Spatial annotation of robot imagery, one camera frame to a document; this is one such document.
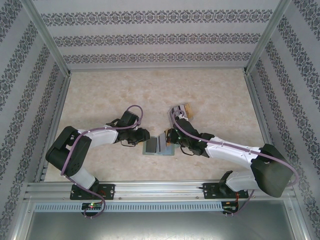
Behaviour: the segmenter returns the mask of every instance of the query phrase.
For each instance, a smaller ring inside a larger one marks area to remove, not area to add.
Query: perforated metal strip
[[[81,202],[67,203],[37,203],[36,213],[74,213],[81,212]],[[220,201],[195,201],[195,202],[108,202],[105,212],[212,212],[222,211]]]

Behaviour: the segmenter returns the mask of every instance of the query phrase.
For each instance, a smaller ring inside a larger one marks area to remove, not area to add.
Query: floor
[[[241,69],[131,70],[76,72],[59,123],[92,129],[120,118],[128,106],[142,106],[141,127],[151,136],[170,127],[172,106],[190,103],[191,121],[200,133],[226,141],[262,147],[264,142]],[[132,109],[140,114],[139,109]],[[84,166],[100,181],[216,180],[243,167],[218,158],[187,156],[176,148],[174,156],[142,155],[142,143],[120,143],[90,149]],[[45,181],[65,181],[48,166]]]

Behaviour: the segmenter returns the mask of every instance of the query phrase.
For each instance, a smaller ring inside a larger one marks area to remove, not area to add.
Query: patterned wallpaper
[[[65,76],[18,0],[0,3],[0,240],[33,182]]]
[[[273,144],[300,174],[311,239],[320,239],[320,1],[294,0],[251,73]]]
[[[244,67],[279,0],[35,0],[71,70]]]

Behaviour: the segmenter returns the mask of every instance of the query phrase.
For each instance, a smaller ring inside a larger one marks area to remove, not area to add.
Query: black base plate
[[[204,189],[208,189],[210,191],[204,192],[204,199],[235,199],[236,198],[236,192],[232,191],[231,193],[227,195],[223,195],[220,191],[215,191],[214,189],[219,188],[219,183],[212,183],[212,182],[205,182],[202,184],[202,187]],[[239,199],[247,199],[249,197],[248,191],[238,191]]]
[[[101,195],[105,200],[113,200],[115,195],[115,185],[114,184],[99,184],[97,193]],[[76,185],[72,185],[71,200],[99,200],[100,198],[92,195]]]

